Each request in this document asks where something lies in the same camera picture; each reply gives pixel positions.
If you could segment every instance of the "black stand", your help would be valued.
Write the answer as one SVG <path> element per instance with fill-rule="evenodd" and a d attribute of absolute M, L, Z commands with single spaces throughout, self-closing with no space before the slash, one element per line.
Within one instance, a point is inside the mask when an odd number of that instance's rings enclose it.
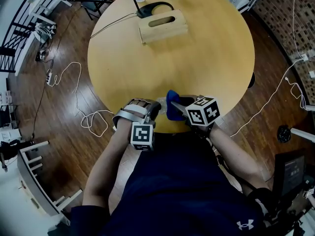
<path fill-rule="evenodd" d="M 136 0 L 133 0 L 134 4 L 136 5 L 137 7 L 137 16 L 139 18 L 146 18 L 146 17 L 150 17 L 152 16 L 152 11 L 154 10 L 155 7 L 159 6 L 159 5 L 167 5 L 169 6 L 172 10 L 174 10 L 174 7 L 170 4 L 170 3 L 167 3 L 167 2 L 154 2 L 154 3 L 150 3 L 150 4 L 147 4 L 141 8 L 139 8 L 138 4 L 137 4 L 137 1 Z"/>

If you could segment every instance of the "navy shirt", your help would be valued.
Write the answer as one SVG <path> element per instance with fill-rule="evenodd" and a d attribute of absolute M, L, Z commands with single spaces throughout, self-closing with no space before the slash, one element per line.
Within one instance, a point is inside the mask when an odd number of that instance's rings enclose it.
<path fill-rule="evenodd" d="M 230 185 L 206 140 L 190 132 L 156 134 L 155 151 L 141 153 L 112 215 L 75 207 L 71 230 L 76 236 L 257 235 L 264 228 L 260 206 Z"/>

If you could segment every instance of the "round wooden table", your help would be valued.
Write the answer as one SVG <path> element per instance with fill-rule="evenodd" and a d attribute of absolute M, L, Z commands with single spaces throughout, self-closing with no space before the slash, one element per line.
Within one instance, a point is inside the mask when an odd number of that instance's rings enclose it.
<path fill-rule="evenodd" d="M 217 98 L 225 115 L 240 101 L 253 73 L 254 46 L 246 22 L 227 0 L 146 0 L 139 7 L 157 1 L 182 11 L 188 33 L 142 44 L 137 16 L 109 26 L 89 43 L 89 74 L 96 93 L 114 113 L 132 98 L 155 100 L 170 89 L 179 95 L 209 95 Z M 115 0 L 92 34 L 133 12 L 132 0 Z M 166 114 L 158 115 L 156 123 L 155 132 L 188 130 Z"/>

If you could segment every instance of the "person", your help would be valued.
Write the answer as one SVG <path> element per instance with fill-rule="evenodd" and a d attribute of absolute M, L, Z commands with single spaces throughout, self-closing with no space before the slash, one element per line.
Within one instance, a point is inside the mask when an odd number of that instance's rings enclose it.
<path fill-rule="evenodd" d="M 132 104 L 144 106 L 143 101 Z M 130 140 L 131 121 L 117 130 L 95 163 L 82 206 L 71 211 L 74 236 L 258 235 L 265 228 L 271 191 L 254 159 L 217 125 L 209 139 L 238 177 L 243 192 L 230 185 L 210 143 L 192 132 L 156 134 L 153 152 L 143 151 L 121 201 L 110 215 L 108 198 Z"/>

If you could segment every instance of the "brick wall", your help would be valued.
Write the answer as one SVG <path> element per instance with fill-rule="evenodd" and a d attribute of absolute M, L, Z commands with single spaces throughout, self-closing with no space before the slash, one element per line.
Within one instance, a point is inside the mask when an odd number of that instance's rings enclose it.
<path fill-rule="evenodd" d="M 254 11 L 265 21 L 292 60 L 298 58 L 292 33 L 293 0 L 258 0 Z M 315 105 L 315 0 L 295 0 L 295 38 L 300 54 L 309 61 L 300 61 L 295 68 L 303 82 L 310 104 Z"/>

